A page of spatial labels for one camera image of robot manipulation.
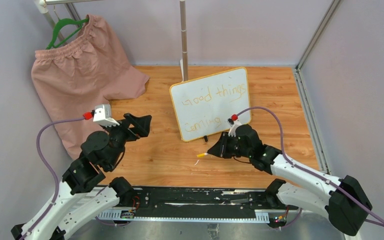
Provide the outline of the yellow framed whiteboard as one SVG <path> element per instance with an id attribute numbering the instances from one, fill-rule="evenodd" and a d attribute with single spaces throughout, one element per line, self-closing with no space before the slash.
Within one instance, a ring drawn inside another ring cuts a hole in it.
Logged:
<path id="1" fill-rule="evenodd" d="M 228 130 L 228 118 L 251 106 L 244 67 L 173 84 L 169 93 L 184 142 Z"/>

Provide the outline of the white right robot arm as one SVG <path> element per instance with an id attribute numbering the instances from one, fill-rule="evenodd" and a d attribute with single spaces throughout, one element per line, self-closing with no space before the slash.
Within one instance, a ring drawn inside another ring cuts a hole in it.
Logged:
<path id="1" fill-rule="evenodd" d="M 265 201 L 270 208 L 296 206 L 328 219 L 345 235 L 357 235 L 373 207 L 356 178 L 332 176 L 292 160 L 264 144 L 248 124 L 234 130 L 233 135 L 223 131 L 207 153 L 223 159 L 247 158 L 257 170 L 282 177 L 268 187 Z"/>

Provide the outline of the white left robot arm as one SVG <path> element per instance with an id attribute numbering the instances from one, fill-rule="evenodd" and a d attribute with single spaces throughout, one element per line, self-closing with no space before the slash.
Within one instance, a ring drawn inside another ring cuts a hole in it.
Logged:
<path id="1" fill-rule="evenodd" d="M 126 113 L 122 120 L 115 120 L 102 111 L 90 111 L 82 117 L 59 120 L 44 126 L 36 137 L 36 149 L 42 162 L 51 172 L 55 190 L 47 203 L 28 222 L 11 229 L 16 240 L 67 240 L 87 222 L 102 211 L 120 205 L 135 211 L 140 198 L 124 177 L 114 178 L 96 196 L 74 211 L 71 208 L 86 197 L 102 180 L 105 173 L 112 172 L 123 159 L 127 142 L 149 136 L 152 116 L 134 116 Z M 48 127 L 66 122 L 92 119 L 102 130 L 91 133 L 81 144 L 79 157 L 74 160 L 58 179 L 56 172 L 44 158 L 41 135 Z"/>

